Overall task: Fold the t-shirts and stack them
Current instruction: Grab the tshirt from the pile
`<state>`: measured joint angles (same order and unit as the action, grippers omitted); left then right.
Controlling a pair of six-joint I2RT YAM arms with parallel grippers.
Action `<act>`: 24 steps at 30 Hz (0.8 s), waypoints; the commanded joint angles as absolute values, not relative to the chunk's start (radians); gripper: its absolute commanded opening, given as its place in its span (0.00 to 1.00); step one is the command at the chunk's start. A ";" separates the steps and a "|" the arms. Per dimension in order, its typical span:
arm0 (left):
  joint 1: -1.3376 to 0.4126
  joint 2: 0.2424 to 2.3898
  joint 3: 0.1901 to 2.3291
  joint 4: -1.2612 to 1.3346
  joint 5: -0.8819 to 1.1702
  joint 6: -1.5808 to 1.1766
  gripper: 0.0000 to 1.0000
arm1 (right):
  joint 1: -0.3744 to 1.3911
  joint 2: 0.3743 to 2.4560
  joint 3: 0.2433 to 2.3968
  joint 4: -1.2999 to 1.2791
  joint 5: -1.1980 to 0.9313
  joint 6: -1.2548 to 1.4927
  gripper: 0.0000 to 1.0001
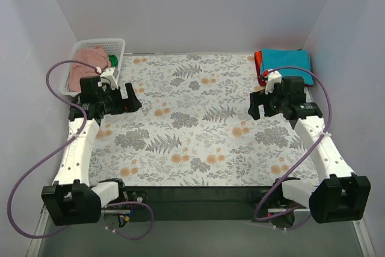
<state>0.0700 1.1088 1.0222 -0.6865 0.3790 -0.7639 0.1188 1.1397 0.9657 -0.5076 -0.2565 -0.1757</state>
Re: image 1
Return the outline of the pink t shirt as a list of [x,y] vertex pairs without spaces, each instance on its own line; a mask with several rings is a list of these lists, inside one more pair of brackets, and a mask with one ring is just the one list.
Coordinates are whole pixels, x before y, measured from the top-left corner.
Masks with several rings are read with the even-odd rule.
[[76,61],[87,63],[92,66],[92,68],[90,68],[88,66],[78,63],[71,64],[69,76],[69,89],[70,91],[74,92],[81,91],[81,78],[97,75],[95,67],[100,67],[102,70],[111,67],[109,55],[101,46],[95,46],[93,48],[81,48],[77,51],[73,59]]

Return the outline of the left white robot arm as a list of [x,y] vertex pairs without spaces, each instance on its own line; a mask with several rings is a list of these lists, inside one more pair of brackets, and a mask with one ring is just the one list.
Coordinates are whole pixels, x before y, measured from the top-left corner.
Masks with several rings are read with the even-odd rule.
[[135,113],[142,104],[130,83],[125,84],[126,98],[120,88],[112,88],[99,76],[82,78],[80,85],[81,92],[72,100],[69,113],[70,144],[64,149],[52,185],[42,189],[43,203],[57,226],[95,223],[107,204],[120,209],[128,201],[121,179],[107,179],[91,187],[88,171],[103,117]]

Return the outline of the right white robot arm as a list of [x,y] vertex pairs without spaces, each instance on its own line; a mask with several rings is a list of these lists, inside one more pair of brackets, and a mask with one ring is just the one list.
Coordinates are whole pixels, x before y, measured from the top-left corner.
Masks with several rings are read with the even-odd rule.
[[313,161],[319,185],[314,187],[298,179],[289,179],[296,169],[293,166],[259,201],[255,213],[272,196],[279,207],[286,207],[293,201],[308,208],[311,217],[320,224],[361,220],[371,183],[366,176],[357,175],[339,153],[321,110],[316,103],[306,101],[304,79],[300,76],[284,78],[278,72],[267,73],[265,79],[265,88],[250,95],[249,115],[254,120],[259,119],[259,106],[263,106],[266,117],[281,114],[308,150],[298,163],[306,158]]

